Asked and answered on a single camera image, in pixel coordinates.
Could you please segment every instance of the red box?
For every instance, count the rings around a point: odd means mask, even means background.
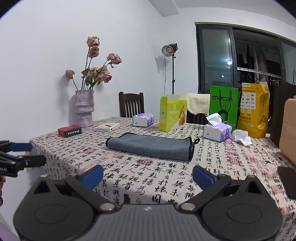
[[[63,137],[71,137],[75,135],[81,134],[81,127],[80,126],[66,126],[63,128],[58,128],[59,135]]]

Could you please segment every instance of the tablecloth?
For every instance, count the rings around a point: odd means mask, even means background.
[[[213,174],[224,173],[233,179],[256,175],[283,214],[283,225],[277,241],[292,240],[296,231],[296,202],[287,197],[277,173],[278,166],[295,168],[267,137],[252,138],[253,145],[244,147],[228,139],[214,142],[202,137],[203,126],[186,124],[169,132],[158,130],[156,122],[148,128],[133,127],[131,118],[113,117],[95,122],[120,123],[113,132],[82,129],[82,134],[63,138],[57,132],[32,139],[32,154],[47,158],[44,171],[53,179],[65,178],[70,173],[81,174],[96,164],[104,168],[104,178],[95,191],[117,205],[130,203],[183,203],[201,192],[192,179],[192,169],[200,165]],[[191,162],[153,158],[108,149],[109,137],[126,132],[201,141],[195,147]]]

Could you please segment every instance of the metal screw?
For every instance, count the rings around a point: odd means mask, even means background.
[[[193,203],[186,202],[181,205],[181,208],[185,211],[192,211],[195,209],[195,205]]]
[[[115,205],[110,202],[106,202],[100,205],[100,209],[103,211],[111,211],[113,208],[115,208]]]

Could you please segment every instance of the light stand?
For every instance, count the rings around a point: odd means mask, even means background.
[[[172,56],[172,67],[173,67],[173,80],[172,80],[172,94],[174,94],[174,84],[175,84],[175,78],[174,78],[174,59],[175,57],[175,52],[178,50],[177,43],[165,45],[162,47],[161,52],[165,57],[170,57]]]
[[[174,79],[174,58],[176,58],[175,53],[173,53],[173,55],[172,55],[172,66],[173,66],[172,94],[174,94],[174,84],[175,84],[175,81],[176,81]]]

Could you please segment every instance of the hand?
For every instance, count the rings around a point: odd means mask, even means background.
[[[2,187],[3,184],[6,182],[6,177],[5,176],[0,176],[0,198],[2,197]],[[3,204],[2,198],[0,199],[0,206]]]

